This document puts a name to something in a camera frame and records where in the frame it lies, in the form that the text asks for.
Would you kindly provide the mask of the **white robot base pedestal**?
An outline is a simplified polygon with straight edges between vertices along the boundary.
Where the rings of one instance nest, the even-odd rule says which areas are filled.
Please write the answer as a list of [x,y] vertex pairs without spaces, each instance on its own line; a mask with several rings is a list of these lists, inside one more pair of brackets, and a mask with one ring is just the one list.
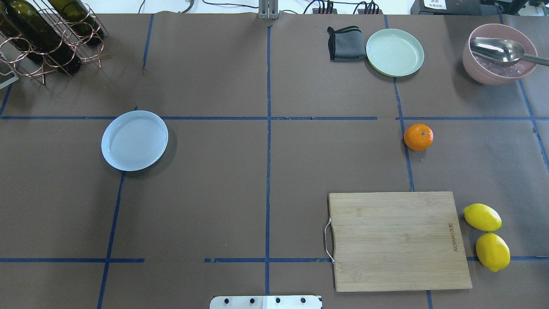
[[322,309],[315,295],[222,296],[210,301],[210,309]]

